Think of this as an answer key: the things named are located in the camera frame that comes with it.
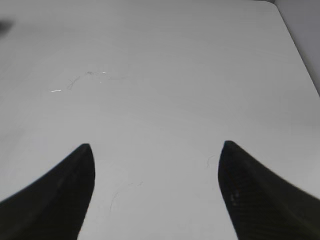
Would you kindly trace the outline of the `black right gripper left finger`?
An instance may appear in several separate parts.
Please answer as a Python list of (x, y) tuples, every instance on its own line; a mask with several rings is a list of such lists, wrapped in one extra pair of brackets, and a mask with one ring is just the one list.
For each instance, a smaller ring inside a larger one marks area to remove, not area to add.
[(2, 240), (76, 240), (95, 187), (91, 146), (81, 144), (42, 177), (0, 203)]

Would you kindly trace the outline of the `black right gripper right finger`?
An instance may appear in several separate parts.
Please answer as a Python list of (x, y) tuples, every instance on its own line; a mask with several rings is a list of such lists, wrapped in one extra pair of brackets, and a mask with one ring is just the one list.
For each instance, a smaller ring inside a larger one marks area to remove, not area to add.
[(223, 144), (218, 184), (239, 240), (320, 238), (320, 200), (275, 174), (234, 141)]

